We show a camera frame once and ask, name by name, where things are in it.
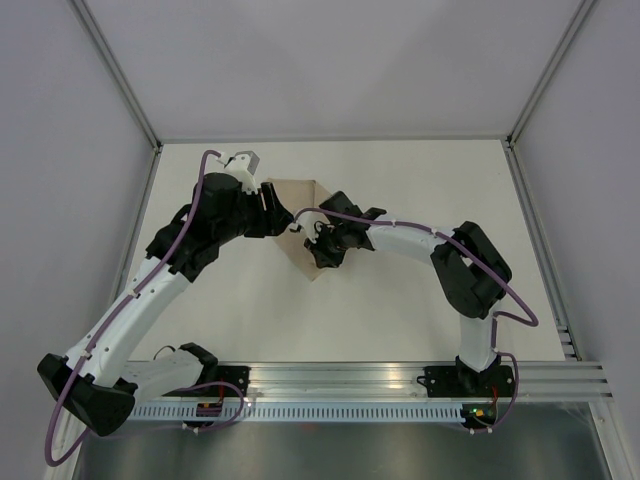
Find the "beige cloth napkin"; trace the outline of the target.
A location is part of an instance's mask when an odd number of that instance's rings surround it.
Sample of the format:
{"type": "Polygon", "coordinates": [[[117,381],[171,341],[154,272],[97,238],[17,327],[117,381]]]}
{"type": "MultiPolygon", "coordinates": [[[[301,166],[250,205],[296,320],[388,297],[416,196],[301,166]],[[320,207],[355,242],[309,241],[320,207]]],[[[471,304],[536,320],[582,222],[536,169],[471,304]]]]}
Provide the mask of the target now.
{"type": "MultiPolygon", "coordinates": [[[[316,180],[294,180],[269,178],[275,188],[281,204],[291,213],[297,214],[304,208],[319,208],[320,204],[331,196],[316,180]]],[[[292,264],[311,282],[322,274],[316,266],[313,255],[305,248],[308,234],[316,237],[314,226],[318,222],[327,222],[324,215],[306,212],[285,232],[274,239],[292,264]]]]}

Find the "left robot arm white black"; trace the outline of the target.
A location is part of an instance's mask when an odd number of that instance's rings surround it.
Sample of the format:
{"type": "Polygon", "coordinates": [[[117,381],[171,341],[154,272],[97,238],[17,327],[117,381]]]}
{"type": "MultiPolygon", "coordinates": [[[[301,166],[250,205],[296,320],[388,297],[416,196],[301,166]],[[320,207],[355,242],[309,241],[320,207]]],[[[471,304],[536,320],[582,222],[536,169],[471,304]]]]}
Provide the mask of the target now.
{"type": "Polygon", "coordinates": [[[275,187],[254,193],[225,173],[195,185],[193,201],[161,228],[138,272],[99,323],[66,354],[47,354],[37,371],[55,399],[93,433],[113,434],[134,407],[190,389],[206,396],[218,384],[218,360],[195,343],[168,357],[133,364],[129,358],[171,302],[238,238],[277,237],[292,223],[275,187]]]}

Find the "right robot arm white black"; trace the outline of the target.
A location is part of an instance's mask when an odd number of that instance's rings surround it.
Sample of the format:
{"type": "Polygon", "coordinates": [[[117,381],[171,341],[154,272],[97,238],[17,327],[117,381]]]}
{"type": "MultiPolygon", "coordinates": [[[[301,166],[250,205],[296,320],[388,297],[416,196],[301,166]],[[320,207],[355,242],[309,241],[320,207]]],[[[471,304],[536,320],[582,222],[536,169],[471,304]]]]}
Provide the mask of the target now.
{"type": "Polygon", "coordinates": [[[495,350],[496,321],[505,286],[506,261],[484,231],[466,221],[438,232],[397,220],[386,210],[366,211],[337,192],[295,216],[305,248],[320,269],[339,267],[351,249],[392,252],[431,266],[460,319],[460,349],[451,366],[426,366],[417,382],[430,398],[499,398],[515,393],[515,373],[495,350]]]}

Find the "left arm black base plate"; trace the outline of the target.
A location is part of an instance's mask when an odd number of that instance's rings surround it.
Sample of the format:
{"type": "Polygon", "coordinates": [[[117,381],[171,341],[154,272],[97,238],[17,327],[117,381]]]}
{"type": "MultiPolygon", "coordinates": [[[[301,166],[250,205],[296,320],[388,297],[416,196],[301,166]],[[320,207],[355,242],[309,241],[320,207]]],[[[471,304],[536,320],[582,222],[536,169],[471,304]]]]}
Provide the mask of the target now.
{"type": "MultiPolygon", "coordinates": [[[[197,381],[197,385],[203,385],[211,382],[226,382],[235,386],[242,396],[247,394],[250,384],[250,367],[246,365],[218,365],[216,367],[206,367],[197,381]]],[[[236,397],[240,395],[231,387],[221,385],[210,385],[201,387],[196,390],[200,396],[205,397],[236,397]]]]}

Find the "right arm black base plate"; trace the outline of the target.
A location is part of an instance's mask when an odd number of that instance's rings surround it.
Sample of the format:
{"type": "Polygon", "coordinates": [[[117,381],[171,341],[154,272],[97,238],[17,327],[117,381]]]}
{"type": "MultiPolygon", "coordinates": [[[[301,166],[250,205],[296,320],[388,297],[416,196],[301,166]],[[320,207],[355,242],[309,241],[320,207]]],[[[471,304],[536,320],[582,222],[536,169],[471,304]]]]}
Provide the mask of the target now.
{"type": "Polygon", "coordinates": [[[460,399],[511,397],[516,386],[513,370],[506,365],[485,373],[462,371],[455,366],[425,366],[422,383],[429,398],[460,399]]]}

